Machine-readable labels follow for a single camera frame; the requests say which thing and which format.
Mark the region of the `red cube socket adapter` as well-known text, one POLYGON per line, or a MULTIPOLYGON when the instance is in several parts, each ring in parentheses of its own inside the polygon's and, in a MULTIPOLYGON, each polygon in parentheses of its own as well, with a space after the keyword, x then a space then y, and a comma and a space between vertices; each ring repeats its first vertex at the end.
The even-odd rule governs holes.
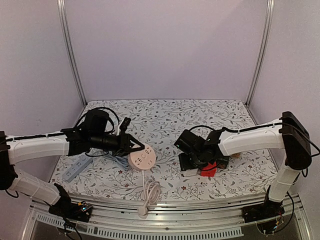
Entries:
POLYGON ((209 163, 206 167, 200 170, 202 177, 214 177, 217 172, 217 163, 209 163))

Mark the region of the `pink round socket base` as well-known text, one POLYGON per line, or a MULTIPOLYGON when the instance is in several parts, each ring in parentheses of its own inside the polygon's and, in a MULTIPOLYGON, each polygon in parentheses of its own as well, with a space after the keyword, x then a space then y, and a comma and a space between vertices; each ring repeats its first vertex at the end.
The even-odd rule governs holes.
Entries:
POLYGON ((156 164, 156 153, 150 146, 146 146, 144 150, 132 152, 128 156, 129 165, 139 171, 150 170, 156 164))

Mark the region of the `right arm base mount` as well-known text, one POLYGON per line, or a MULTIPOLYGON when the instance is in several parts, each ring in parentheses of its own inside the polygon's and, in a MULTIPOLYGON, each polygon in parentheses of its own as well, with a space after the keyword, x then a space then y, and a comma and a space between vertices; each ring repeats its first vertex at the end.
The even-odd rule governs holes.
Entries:
POLYGON ((245 223, 256 222, 268 218, 273 218, 285 213, 283 202, 270 200, 270 186, 267 189, 263 203, 251 206, 245 206, 241 209, 242 217, 245 223))

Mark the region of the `pink round plug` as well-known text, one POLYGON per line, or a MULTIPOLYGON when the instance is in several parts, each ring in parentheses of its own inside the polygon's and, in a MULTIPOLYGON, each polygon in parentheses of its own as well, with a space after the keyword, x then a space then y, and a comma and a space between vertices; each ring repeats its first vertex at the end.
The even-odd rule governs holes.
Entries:
POLYGON ((146 219, 148 215, 148 208, 145 205, 139 206, 137 212, 141 219, 146 219))

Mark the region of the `white cartoon cube adapter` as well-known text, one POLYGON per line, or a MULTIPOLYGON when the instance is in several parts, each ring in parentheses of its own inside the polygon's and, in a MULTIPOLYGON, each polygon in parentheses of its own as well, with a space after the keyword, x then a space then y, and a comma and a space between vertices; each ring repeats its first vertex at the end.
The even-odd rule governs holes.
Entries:
POLYGON ((183 171, 182 174, 184 177, 193 177, 198 174, 198 170, 197 169, 189 169, 189 170, 183 171))

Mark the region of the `grey-blue power strip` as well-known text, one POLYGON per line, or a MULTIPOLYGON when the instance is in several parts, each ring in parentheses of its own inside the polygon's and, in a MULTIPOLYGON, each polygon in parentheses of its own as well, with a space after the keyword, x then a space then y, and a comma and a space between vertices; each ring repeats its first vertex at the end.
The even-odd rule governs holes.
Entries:
POLYGON ((93 162, 92 157, 82 156, 78 159, 67 171, 62 175, 62 178, 70 183, 75 179, 85 168, 93 162))

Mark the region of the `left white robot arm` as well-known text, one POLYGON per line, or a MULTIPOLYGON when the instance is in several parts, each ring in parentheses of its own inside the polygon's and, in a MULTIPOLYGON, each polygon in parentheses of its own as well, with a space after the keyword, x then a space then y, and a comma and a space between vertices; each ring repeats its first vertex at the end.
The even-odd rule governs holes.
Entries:
POLYGON ((126 132, 131 119, 125 117, 115 125, 108 107, 96 107, 83 114, 75 126, 62 130, 27 136, 0 133, 0 189, 14 191, 42 200, 63 217, 74 213, 76 204, 59 184, 47 183, 15 165, 41 158, 77 156, 91 149, 123 157, 142 151, 145 145, 126 132))

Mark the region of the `dark green cube adapter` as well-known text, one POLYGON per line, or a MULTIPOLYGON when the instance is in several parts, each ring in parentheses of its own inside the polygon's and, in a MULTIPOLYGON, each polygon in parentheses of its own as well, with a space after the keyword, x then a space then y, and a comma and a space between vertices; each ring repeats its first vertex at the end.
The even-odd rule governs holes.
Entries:
POLYGON ((218 159, 216 161, 216 167, 218 169, 226 169, 228 167, 228 164, 229 164, 229 160, 228 159, 224 159, 224 158, 221 158, 221 159, 218 159))

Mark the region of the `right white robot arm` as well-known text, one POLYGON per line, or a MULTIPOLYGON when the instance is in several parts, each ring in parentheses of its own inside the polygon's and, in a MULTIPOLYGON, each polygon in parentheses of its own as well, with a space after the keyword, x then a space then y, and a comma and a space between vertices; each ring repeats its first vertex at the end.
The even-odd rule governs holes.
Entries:
POLYGON ((185 129, 174 143, 181 151, 178 158, 180 169, 184 172, 222 169, 228 158, 242 152, 284 150, 284 162, 267 190, 264 203, 258 208, 262 218, 269 218, 278 210, 294 180, 311 165, 311 145, 308 131, 290 111, 261 125, 212 129, 206 138, 185 129))

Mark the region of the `beige cube socket adapter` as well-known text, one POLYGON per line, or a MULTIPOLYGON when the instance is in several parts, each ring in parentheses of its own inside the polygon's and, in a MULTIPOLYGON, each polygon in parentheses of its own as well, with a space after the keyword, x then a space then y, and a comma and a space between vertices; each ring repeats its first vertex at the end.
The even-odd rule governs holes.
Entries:
POLYGON ((240 153, 234 153, 230 157, 233 159, 239 159, 241 156, 242 156, 242 153, 240 152, 240 153))

